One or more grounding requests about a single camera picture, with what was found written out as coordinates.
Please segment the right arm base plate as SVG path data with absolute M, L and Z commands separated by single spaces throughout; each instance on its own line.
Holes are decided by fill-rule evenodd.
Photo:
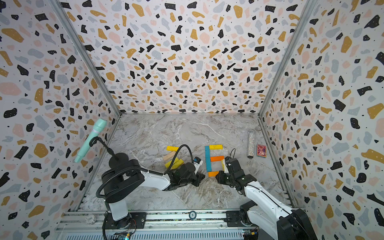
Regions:
M 257 211 L 227 211 L 224 222 L 228 227 L 255 227 L 264 223 L 267 218 Z

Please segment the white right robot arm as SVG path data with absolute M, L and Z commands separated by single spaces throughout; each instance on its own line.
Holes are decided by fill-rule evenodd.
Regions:
M 219 171 L 216 180 L 249 199 L 240 207 L 240 219 L 246 226 L 256 225 L 274 240 L 316 240 L 308 215 L 293 209 L 270 194 L 252 175 L 246 175 L 236 158 L 225 157 L 227 171 Z

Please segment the teal block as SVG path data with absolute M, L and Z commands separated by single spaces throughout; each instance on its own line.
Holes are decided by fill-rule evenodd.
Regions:
M 205 158 L 206 160 L 210 160 L 211 154 L 210 154 L 210 146 L 205 146 Z
M 207 172 L 212 171 L 211 157 L 206 157 L 206 169 L 207 169 Z

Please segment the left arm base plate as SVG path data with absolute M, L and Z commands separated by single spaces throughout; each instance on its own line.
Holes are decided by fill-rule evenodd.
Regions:
M 104 230 L 138 230 L 143 229 L 146 223 L 147 213 L 130 212 L 121 220 L 114 220 L 111 213 L 107 213 L 102 229 Z

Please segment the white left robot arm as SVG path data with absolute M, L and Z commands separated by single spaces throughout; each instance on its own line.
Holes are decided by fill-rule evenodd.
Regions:
M 96 197 L 104 199 L 115 222 L 129 216 L 126 197 L 138 187 L 155 188 L 161 191 L 173 191 L 193 185 L 198 187 L 205 175 L 198 170 L 203 161 L 195 157 L 191 162 L 170 170 L 158 173 L 140 167 L 137 160 L 129 160 L 123 167 L 118 167 L 102 175 L 102 184 L 97 189 Z

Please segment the orange block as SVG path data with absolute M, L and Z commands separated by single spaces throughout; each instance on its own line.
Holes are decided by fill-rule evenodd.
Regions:
M 225 159 L 224 156 L 216 156 L 216 157 L 211 157 L 211 158 L 210 158 L 210 161 L 211 161 L 211 162 L 220 162 L 220 161 L 222 161 L 222 160 L 224 160 L 224 159 Z
M 208 176 L 209 177 L 215 177 L 216 175 L 219 174 L 219 171 L 215 171 L 215 172 L 208 172 Z

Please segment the yellow block scuffed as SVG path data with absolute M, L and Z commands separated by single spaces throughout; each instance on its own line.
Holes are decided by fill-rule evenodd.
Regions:
M 223 145 L 209 145 L 210 150 L 222 150 Z

